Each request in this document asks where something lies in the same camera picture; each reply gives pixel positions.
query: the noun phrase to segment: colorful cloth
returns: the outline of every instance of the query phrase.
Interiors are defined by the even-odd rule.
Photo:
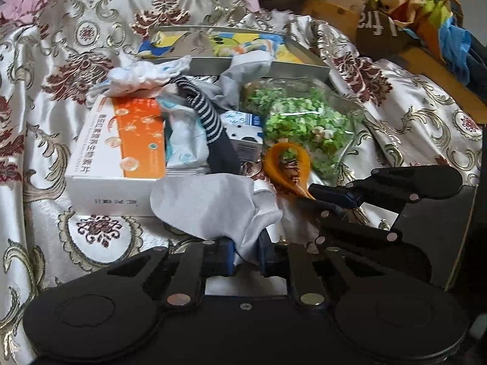
[[[389,15],[409,34],[417,35],[433,56],[446,63],[459,82],[467,85],[470,33],[461,27],[463,14],[456,0],[375,0],[376,9]]]

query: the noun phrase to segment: black circular base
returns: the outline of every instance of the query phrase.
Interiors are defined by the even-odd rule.
[[[382,279],[367,278],[367,290],[350,291],[337,304],[337,325],[354,345],[387,363],[442,360],[457,350],[468,319],[451,295],[421,282],[394,288]]]
[[[39,354],[71,362],[115,358],[157,323],[152,299],[126,277],[69,284],[42,293],[26,309],[24,330]]]

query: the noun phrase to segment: orange medicine box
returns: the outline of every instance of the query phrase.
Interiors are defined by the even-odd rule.
[[[152,216],[150,191],[165,172],[164,121],[157,102],[99,97],[66,170],[74,210]]]

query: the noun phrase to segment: crumpled napkin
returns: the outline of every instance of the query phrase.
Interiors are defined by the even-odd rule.
[[[267,183],[233,174],[165,176],[156,181],[150,207],[165,223],[192,236],[226,236],[240,257],[257,263],[255,243],[262,229],[282,217]]]
[[[87,99],[94,99],[102,93],[109,97],[156,97],[172,78],[189,70],[190,63],[191,56],[188,55],[160,64],[142,60],[125,68],[112,68],[105,81],[92,86],[87,93]]]

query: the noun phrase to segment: plastic bag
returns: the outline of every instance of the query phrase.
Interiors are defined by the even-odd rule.
[[[196,111],[184,105],[185,98],[164,90],[156,100],[161,110],[169,114],[170,126],[166,127],[167,170],[206,166],[209,155],[206,132]]]
[[[310,154],[313,169],[331,184],[362,117],[360,106],[313,78],[252,82],[244,90],[242,109],[265,119],[266,145],[300,144]],[[292,152],[283,156],[293,158]]]

